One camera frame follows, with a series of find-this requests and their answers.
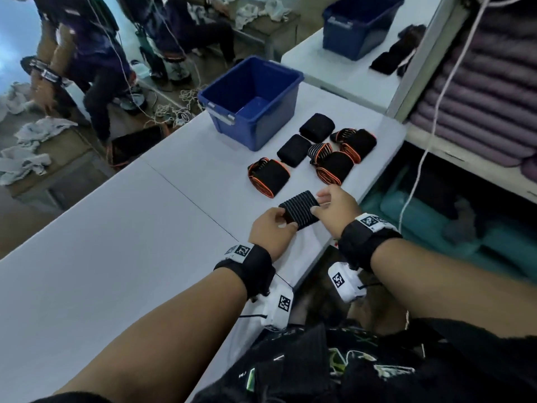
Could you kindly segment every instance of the bin handle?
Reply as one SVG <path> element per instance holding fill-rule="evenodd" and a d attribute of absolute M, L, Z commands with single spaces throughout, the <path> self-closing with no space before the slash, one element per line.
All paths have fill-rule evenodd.
<path fill-rule="evenodd" d="M 207 112 L 209 112 L 209 114 L 211 116 L 214 116 L 218 120 L 223 121 L 228 126 L 234 126 L 235 125 L 235 118 L 233 116 L 231 116 L 231 115 L 223 116 L 223 115 L 221 115 L 219 113 L 216 113 L 216 111 L 214 111 L 213 109 L 211 109 L 208 106 L 205 108 L 205 110 L 207 110 Z"/>
<path fill-rule="evenodd" d="M 347 22 L 341 22 L 336 19 L 336 17 L 332 16 L 328 19 L 328 22 L 334 25 L 337 25 L 339 27 L 345 28 L 345 29 L 351 29 L 352 28 L 352 21 Z"/>

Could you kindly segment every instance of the stack of purple fabric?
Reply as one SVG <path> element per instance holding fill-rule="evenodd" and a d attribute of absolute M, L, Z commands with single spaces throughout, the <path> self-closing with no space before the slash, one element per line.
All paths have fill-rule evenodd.
<path fill-rule="evenodd" d="M 410 121 L 431 131 L 434 105 L 468 34 Z M 487 12 L 440 104 L 436 135 L 537 182 L 537 20 Z"/>

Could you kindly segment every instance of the blue plastic bin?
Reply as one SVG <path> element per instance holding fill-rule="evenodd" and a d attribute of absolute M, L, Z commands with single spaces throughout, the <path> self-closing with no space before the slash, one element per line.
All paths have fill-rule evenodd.
<path fill-rule="evenodd" d="M 323 12 L 323 48 L 359 60 L 386 39 L 404 0 L 339 0 Z"/>
<path fill-rule="evenodd" d="M 199 101 L 218 132 L 259 150 L 295 114 L 304 75 L 251 56 L 202 90 Z"/>

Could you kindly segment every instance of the white table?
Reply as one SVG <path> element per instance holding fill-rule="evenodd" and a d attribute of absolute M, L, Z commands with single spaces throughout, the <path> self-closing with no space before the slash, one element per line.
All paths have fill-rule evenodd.
<path fill-rule="evenodd" d="M 365 128 L 377 137 L 377 147 L 356 165 L 343 188 L 361 200 L 401 147 L 406 128 L 371 109 L 302 83 L 293 118 L 258 152 L 252 152 L 229 137 L 219 134 L 207 112 L 198 115 L 141 159 L 238 241 L 246 241 L 252 222 L 268 208 L 310 190 L 314 195 L 326 186 L 308 159 L 270 199 L 249 181 L 248 165 L 261 157 L 277 159 L 277 151 L 316 112 L 327 115 L 344 127 Z M 285 255 L 277 262 L 280 276 L 292 286 L 309 272 L 330 241 L 320 224 L 301 230 Z"/>
<path fill-rule="evenodd" d="M 144 162 L 128 166 L 0 261 L 0 400 L 63 386 L 235 243 Z"/>
<path fill-rule="evenodd" d="M 386 40 L 358 61 L 323 49 L 323 30 L 320 29 L 285 53 L 281 62 L 303 72 L 308 83 L 384 114 L 402 81 L 395 73 L 386 76 L 369 69 L 369 66 L 399 39 L 397 35 L 402 29 L 411 24 L 428 26 L 441 2 L 449 7 L 439 10 L 439 19 L 435 20 L 434 28 L 431 25 L 428 29 L 427 39 L 424 39 L 407 71 L 407 75 L 415 77 L 420 70 L 418 66 L 425 60 L 424 56 L 420 57 L 418 54 L 420 51 L 421 55 L 428 54 L 447 20 L 453 0 L 405 0 L 395 16 Z"/>

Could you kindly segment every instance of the black pants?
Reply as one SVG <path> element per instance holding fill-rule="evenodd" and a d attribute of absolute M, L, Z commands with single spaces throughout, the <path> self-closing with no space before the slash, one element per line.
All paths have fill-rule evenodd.
<path fill-rule="evenodd" d="M 180 19 L 180 32 L 176 37 L 183 50 L 191 51 L 194 48 L 204 48 L 217 43 L 225 60 L 232 62 L 235 59 L 233 29 L 230 24 L 220 21 L 196 25 L 190 17 L 185 0 L 169 0 L 166 8 L 177 10 Z"/>
<path fill-rule="evenodd" d="M 32 56 L 25 57 L 20 63 L 23 69 L 29 74 L 32 71 L 30 61 Z M 123 74 L 110 69 L 109 67 L 95 68 L 72 65 L 67 71 L 66 78 L 72 80 L 84 96 L 84 107 L 90 115 L 91 125 L 101 141 L 110 137 L 110 117 L 108 114 L 108 104 L 114 97 L 121 94 L 128 88 Z M 69 110 L 76 107 L 67 91 L 60 85 L 55 87 L 54 100 L 57 103 L 56 109 L 59 114 L 67 115 Z"/>

